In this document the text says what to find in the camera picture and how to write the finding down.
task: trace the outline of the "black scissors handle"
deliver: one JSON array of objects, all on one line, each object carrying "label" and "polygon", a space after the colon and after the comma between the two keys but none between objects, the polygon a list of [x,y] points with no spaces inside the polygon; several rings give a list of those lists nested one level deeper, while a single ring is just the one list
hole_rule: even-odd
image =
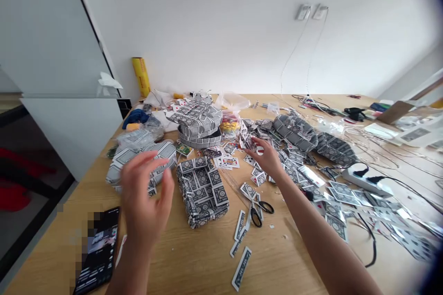
[{"label": "black scissors handle", "polygon": [[264,209],[267,213],[274,214],[274,208],[268,202],[259,201],[258,204]]},{"label": "black scissors handle", "polygon": [[258,215],[258,212],[254,206],[251,208],[251,219],[254,225],[256,225],[258,228],[263,226],[262,220],[260,219],[260,216]]}]

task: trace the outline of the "white cable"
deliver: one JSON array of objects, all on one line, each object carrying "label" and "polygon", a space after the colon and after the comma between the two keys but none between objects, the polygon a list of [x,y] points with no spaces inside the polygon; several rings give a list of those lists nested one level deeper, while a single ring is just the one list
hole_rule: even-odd
[{"label": "white cable", "polygon": [[326,12],[326,16],[325,16],[324,21],[323,21],[322,29],[321,29],[321,31],[320,31],[320,34],[318,35],[317,42],[315,43],[314,50],[312,51],[311,59],[309,60],[308,72],[307,72],[307,75],[306,75],[306,93],[307,93],[307,94],[309,94],[308,80],[309,80],[309,70],[311,69],[311,62],[312,62],[312,59],[314,58],[315,51],[317,50],[318,43],[320,42],[320,38],[322,38],[322,34],[323,34],[323,30],[324,30],[324,26],[326,25],[326,20],[327,20],[327,19],[328,19],[328,12]]},{"label": "white cable", "polygon": [[297,46],[299,45],[300,39],[301,39],[301,37],[303,36],[303,33],[305,32],[306,25],[308,24],[308,21],[309,21],[309,16],[308,16],[308,18],[306,19],[305,25],[303,26],[303,30],[301,31],[301,34],[300,34],[299,38],[297,39],[297,42],[295,43],[295,46],[294,46],[294,48],[292,49],[292,52],[291,52],[291,54],[289,55],[289,58],[286,60],[285,66],[283,67],[283,69],[282,69],[282,71],[281,71],[281,73],[280,73],[280,96],[283,96],[283,94],[282,94],[282,93],[283,93],[283,73],[284,73],[284,71],[285,71],[285,69],[286,69],[287,64],[289,63],[289,60],[292,58],[292,55],[294,54],[295,49],[296,49]]}]

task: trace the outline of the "power strip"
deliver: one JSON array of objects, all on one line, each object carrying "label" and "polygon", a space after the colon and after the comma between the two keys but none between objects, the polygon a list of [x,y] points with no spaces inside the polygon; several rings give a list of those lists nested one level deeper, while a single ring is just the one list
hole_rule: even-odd
[{"label": "power strip", "polygon": [[382,181],[378,182],[377,184],[373,184],[372,182],[367,180],[367,176],[359,177],[357,175],[354,175],[353,167],[349,167],[344,169],[341,172],[341,176],[348,180],[349,182],[354,183],[355,185],[366,189],[367,191],[370,191],[372,193],[375,193],[383,198],[392,197],[394,193],[392,192],[391,188],[387,186],[386,184],[381,183]]}]

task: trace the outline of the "wall outlet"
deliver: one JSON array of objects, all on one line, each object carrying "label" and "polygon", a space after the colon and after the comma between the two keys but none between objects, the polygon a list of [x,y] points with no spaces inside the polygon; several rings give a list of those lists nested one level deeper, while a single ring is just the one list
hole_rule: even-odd
[{"label": "wall outlet", "polygon": [[323,17],[326,16],[328,9],[329,9],[328,6],[323,6],[322,4],[318,5],[317,10],[314,13],[314,16],[312,16],[312,19],[323,19]]},{"label": "wall outlet", "polygon": [[310,4],[303,4],[299,8],[299,12],[297,13],[297,16],[295,19],[299,21],[304,21],[306,18],[309,18],[309,14],[311,13],[311,5]]},{"label": "wall outlet", "polygon": [[368,176],[366,176],[366,175],[364,175],[363,177],[359,177],[359,176],[354,175],[354,170],[355,169],[353,169],[352,166],[349,168],[346,168],[341,172],[341,176],[345,180],[348,180],[349,182],[352,182],[355,185],[357,185],[363,189],[366,189],[367,191],[377,194],[380,197],[388,198],[388,197],[392,197],[394,195],[391,188],[389,186],[387,186],[386,184],[382,183],[383,180],[378,182],[377,184],[373,184],[372,182],[369,182],[367,180]]}]

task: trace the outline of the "hand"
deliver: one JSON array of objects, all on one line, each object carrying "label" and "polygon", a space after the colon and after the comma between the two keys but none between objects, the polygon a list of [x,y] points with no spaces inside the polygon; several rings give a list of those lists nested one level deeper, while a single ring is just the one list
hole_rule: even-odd
[{"label": "hand", "polygon": [[275,151],[267,141],[261,140],[254,136],[252,136],[252,140],[258,146],[263,148],[261,151],[263,155],[258,155],[249,149],[245,149],[245,152],[253,157],[255,161],[258,162],[262,170],[264,170],[271,178],[277,179],[280,174],[284,173],[277,151]]},{"label": "hand", "polygon": [[121,171],[122,206],[126,216],[128,240],[149,251],[166,228],[172,206],[174,181],[171,170],[163,173],[162,196],[154,200],[148,196],[150,174],[168,159],[154,159],[158,151],[136,155]]}]

